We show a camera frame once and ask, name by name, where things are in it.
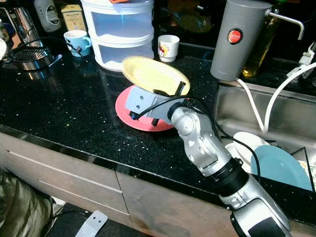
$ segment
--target kitchen sink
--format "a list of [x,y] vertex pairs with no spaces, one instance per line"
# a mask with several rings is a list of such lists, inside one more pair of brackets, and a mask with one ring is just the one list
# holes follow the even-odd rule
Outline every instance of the kitchen sink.
[[[264,119],[275,89],[247,83],[260,117]],[[238,82],[220,82],[215,118],[230,135],[246,131],[260,136],[290,154],[305,147],[310,165],[316,164],[316,97],[282,91],[273,106],[269,131],[263,133],[255,118],[245,90]],[[224,145],[231,141],[224,139]],[[304,151],[293,155],[306,161]]]

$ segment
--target white hose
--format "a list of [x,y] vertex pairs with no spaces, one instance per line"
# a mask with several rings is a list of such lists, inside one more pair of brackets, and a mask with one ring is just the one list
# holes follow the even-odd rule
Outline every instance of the white hose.
[[247,96],[248,96],[249,101],[250,101],[250,104],[251,104],[251,107],[252,107],[252,110],[253,110],[253,112],[255,113],[255,116],[256,116],[257,121],[258,121],[258,123],[259,123],[260,129],[261,129],[261,131],[264,131],[263,122],[262,122],[262,120],[261,120],[261,118],[260,118],[259,112],[258,112],[258,110],[257,110],[256,104],[255,104],[255,102],[254,102],[254,100],[253,100],[253,98],[252,98],[252,95],[251,95],[251,92],[250,92],[248,86],[247,86],[241,79],[237,79],[236,81],[237,81],[237,82],[244,88],[244,90],[246,91]]
[[259,123],[259,126],[260,126],[260,129],[262,130],[262,132],[266,133],[268,132],[269,130],[269,122],[270,122],[270,114],[271,114],[271,110],[272,110],[272,107],[273,107],[273,104],[275,103],[276,101],[276,98],[277,96],[280,94],[280,92],[286,87],[287,84],[289,84],[293,79],[297,78],[298,76],[300,76],[301,74],[303,74],[304,72],[312,69],[316,67],[316,63],[312,63],[308,66],[306,65],[302,65],[301,66],[301,69],[297,72],[295,72],[294,74],[292,74],[290,77],[288,77],[277,89],[276,91],[274,92],[274,94],[272,95],[269,103],[268,103],[268,106],[267,106],[267,110],[266,110],[266,115],[265,115],[265,123],[263,125],[262,123],[262,120],[260,118],[260,115],[258,113],[258,110],[257,110],[257,107],[255,105],[255,102],[252,98],[252,95],[250,93],[250,90],[248,88],[248,86],[241,80],[241,79],[236,79],[236,81],[245,89],[246,91],[246,94],[249,98],[249,101],[250,101],[250,104],[251,104],[251,107],[252,107],[252,110],[257,118],[257,121]]
[[264,126],[264,130],[263,132],[266,133],[268,132],[269,129],[269,121],[270,121],[270,114],[271,114],[271,110],[273,107],[274,102],[276,101],[277,96],[280,94],[280,92],[286,87],[287,84],[289,84],[293,79],[295,79],[296,77],[300,76],[301,74],[303,74],[304,72],[308,71],[309,69],[312,69],[316,67],[316,63],[312,63],[308,66],[301,66],[301,70],[299,70],[298,72],[294,73],[293,75],[291,75],[290,77],[288,77],[274,92],[274,94],[272,95],[268,106],[267,106],[267,110],[266,110],[266,116],[265,116],[265,126]]

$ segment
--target cabinet drawer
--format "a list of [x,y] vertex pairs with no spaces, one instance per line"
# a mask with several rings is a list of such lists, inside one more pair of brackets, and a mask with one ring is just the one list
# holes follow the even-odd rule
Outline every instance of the cabinet drawer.
[[108,208],[100,203],[88,200],[86,198],[80,197],[75,194],[71,194],[65,190],[55,187],[49,183],[45,183],[42,180],[38,180],[38,189],[44,193],[48,193],[54,197],[58,197],[72,205],[81,207],[88,211],[99,210],[106,214],[111,220],[119,222],[123,225],[132,227],[132,223],[128,214],[116,211],[114,209]]
[[3,133],[0,133],[0,144],[8,151],[120,190],[118,179],[113,170],[102,168]]
[[1,165],[35,188],[39,188],[38,180],[41,180],[107,208],[128,213],[120,190],[109,189],[97,182],[14,152],[7,152],[6,159]]

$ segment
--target stacked drawer container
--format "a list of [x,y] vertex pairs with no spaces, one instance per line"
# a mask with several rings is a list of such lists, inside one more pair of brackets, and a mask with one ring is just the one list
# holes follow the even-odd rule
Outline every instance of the stacked drawer container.
[[95,60],[103,68],[120,72],[129,56],[154,57],[152,11],[154,0],[81,0]]

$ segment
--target blue plate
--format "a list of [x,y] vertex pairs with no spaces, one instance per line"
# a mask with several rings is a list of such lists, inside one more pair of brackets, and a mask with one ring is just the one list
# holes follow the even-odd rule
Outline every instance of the blue plate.
[[[284,150],[263,145],[255,150],[258,156],[261,176],[302,189],[312,190],[310,179],[299,162]],[[251,171],[257,174],[255,158],[251,157]]]

